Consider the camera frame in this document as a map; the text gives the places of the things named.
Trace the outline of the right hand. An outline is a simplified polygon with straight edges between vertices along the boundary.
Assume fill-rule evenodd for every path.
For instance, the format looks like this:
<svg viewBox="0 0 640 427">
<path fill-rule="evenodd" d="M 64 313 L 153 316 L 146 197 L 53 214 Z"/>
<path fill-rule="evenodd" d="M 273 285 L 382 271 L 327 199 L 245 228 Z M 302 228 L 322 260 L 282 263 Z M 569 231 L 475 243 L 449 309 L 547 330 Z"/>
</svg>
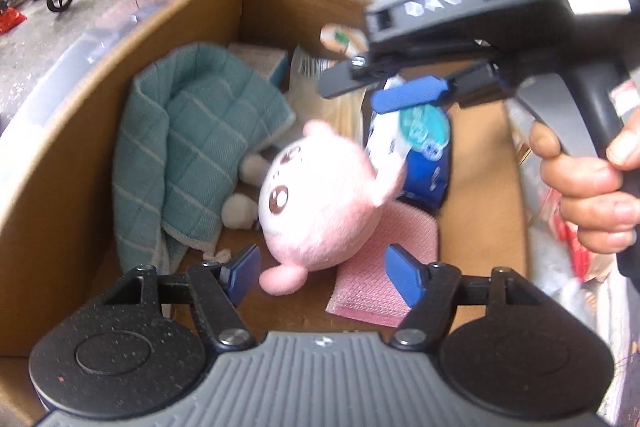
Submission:
<svg viewBox="0 0 640 427">
<path fill-rule="evenodd" d="M 561 194 L 561 215 L 576 225 L 579 243 L 595 254 L 612 255 L 637 242 L 639 199 L 622 185 L 624 173 L 639 169 L 638 112 L 604 159 L 564 154 L 558 137 L 539 122 L 530 129 L 529 146 L 541 158 L 542 181 Z"/>
</svg>

